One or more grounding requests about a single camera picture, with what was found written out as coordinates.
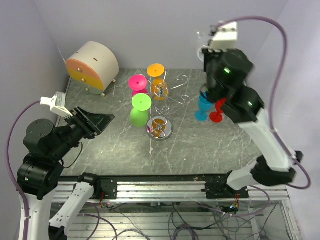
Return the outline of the blue plastic wine glass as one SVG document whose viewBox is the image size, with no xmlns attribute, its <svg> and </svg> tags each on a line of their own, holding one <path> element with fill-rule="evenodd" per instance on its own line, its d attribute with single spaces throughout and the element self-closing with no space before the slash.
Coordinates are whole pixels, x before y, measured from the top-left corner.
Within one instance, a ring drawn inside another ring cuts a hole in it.
<svg viewBox="0 0 320 240">
<path fill-rule="evenodd" d="M 207 93 L 200 94 L 198 99 L 199 110 L 195 112 L 195 118 L 200 122 L 205 122 L 208 119 L 208 111 L 211 110 L 212 106 L 213 104 L 207 99 Z"/>
</svg>

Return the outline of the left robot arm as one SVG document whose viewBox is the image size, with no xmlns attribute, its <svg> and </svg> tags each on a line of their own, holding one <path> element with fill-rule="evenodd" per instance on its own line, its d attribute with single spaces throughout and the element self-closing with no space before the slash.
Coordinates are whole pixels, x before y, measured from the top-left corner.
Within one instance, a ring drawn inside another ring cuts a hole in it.
<svg viewBox="0 0 320 240">
<path fill-rule="evenodd" d="M 51 207 L 60 176 L 62 160 L 83 139 L 99 136 L 113 121 L 113 114 L 90 113 L 80 107 L 71 111 L 67 124 L 55 127 L 48 119 L 38 119 L 26 129 L 23 144 L 29 153 L 17 172 L 17 183 L 28 201 L 23 210 L 29 211 L 28 240 L 66 240 L 80 210 L 102 193 L 101 178 L 83 173 L 59 212 L 51 217 Z"/>
</svg>

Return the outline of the red plastic wine glass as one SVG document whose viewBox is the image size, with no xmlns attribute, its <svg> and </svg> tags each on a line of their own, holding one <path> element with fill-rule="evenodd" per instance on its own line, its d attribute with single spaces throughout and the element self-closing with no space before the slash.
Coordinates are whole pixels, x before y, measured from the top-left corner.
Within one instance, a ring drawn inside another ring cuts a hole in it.
<svg viewBox="0 0 320 240">
<path fill-rule="evenodd" d="M 222 110 L 222 106 L 226 100 L 226 98 L 222 98 L 215 103 L 215 111 L 209 115 L 209 118 L 213 123 L 220 123 L 223 120 L 224 111 Z"/>
</svg>

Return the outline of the green plastic wine glass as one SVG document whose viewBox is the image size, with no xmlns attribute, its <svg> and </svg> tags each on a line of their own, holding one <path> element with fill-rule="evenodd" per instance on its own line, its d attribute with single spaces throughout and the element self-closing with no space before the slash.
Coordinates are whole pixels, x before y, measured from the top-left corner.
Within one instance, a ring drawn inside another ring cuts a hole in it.
<svg viewBox="0 0 320 240">
<path fill-rule="evenodd" d="M 151 98 L 145 93 L 138 93 L 132 98 L 132 110 L 129 120 L 135 127 L 143 127 L 149 120 L 149 109 L 152 106 Z"/>
</svg>

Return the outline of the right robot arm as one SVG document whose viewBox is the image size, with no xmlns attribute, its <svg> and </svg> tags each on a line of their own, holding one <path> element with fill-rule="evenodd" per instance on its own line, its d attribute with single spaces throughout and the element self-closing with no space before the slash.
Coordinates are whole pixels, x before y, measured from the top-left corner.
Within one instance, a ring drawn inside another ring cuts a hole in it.
<svg viewBox="0 0 320 240">
<path fill-rule="evenodd" d="M 273 187 L 292 183 L 297 174 L 292 158 L 301 161 L 303 154 L 285 152 L 270 127 L 262 98 L 246 86 L 254 64 L 239 49 L 216 52 L 203 48 L 201 53 L 206 73 L 206 92 L 202 96 L 213 104 L 225 99 L 221 106 L 225 116 L 244 130 L 261 152 L 255 162 L 227 174 L 220 186 L 221 194 L 231 198 L 249 185 Z"/>
</svg>

